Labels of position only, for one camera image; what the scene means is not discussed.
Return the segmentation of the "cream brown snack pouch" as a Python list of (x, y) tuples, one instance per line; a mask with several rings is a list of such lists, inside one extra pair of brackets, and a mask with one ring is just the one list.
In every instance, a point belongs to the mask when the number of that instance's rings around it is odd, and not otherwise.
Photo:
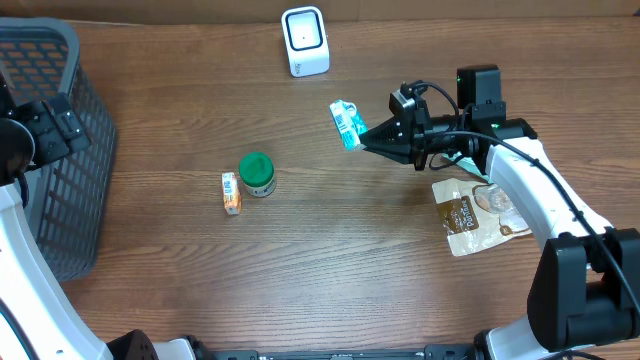
[(496, 184), (451, 178), (434, 183), (432, 191), (455, 257), (531, 233), (515, 205)]

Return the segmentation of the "teal snack packet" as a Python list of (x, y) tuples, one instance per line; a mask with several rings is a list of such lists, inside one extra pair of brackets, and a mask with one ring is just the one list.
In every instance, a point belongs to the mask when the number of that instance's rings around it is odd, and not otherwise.
[(457, 162), (456, 165), (462, 168), (464, 171), (476, 177), (482, 178), (486, 182), (489, 182), (489, 177), (481, 173), (481, 171), (477, 168), (472, 158), (464, 157), (459, 162)]

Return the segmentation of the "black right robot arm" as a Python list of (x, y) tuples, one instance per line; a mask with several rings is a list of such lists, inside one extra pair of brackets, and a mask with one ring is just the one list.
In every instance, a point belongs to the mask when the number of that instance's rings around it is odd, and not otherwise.
[(400, 86), (390, 96), (391, 117), (360, 137), (364, 149), (428, 166), (431, 155), (470, 158), (510, 198), (542, 255), (526, 314), (478, 333), (467, 359), (562, 359), (591, 346), (639, 334), (639, 233), (618, 229), (593, 211), (554, 168), (537, 133), (507, 116), (495, 65), (462, 67), (453, 113), (428, 111), (428, 83)]

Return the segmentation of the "small orange carton box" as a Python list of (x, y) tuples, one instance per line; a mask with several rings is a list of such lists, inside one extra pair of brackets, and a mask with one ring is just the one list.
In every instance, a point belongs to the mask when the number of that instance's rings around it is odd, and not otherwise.
[(224, 209), (228, 215), (239, 215), (242, 209), (242, 197), (238, 181), (233, 172), (221, 176)]

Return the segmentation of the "small teal tissue pack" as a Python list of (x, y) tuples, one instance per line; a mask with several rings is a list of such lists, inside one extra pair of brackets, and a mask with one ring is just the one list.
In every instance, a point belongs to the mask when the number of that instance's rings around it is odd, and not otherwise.
[(357, 106), (348, 101), (336, 100), (329, 105), (329, 111), (342, 144), (347, 151), (360, 151), (366, 148), (360, 135), (368, 131)]

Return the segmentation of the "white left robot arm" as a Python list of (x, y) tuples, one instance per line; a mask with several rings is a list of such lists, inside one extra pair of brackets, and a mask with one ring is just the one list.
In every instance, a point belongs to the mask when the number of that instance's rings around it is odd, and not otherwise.
[(191, 343), (152, 342), (133, 330), (100, 340), (75, 311), (44, 260), (24, 212), (26, 172), (89, 147), (64, 93), (16, 106), (1, 98), (1, 356), (4, 359), (188, 359)]

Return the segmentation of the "green lid seasoning jar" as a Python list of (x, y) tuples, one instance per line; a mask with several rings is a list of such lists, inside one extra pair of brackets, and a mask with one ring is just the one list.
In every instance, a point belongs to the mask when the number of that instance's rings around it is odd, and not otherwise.
[(238, 170), (240, 179), (250, 195), (266, 197), (276, 189), (275, 168), (266, 154), (247, 154), (241, 159)]

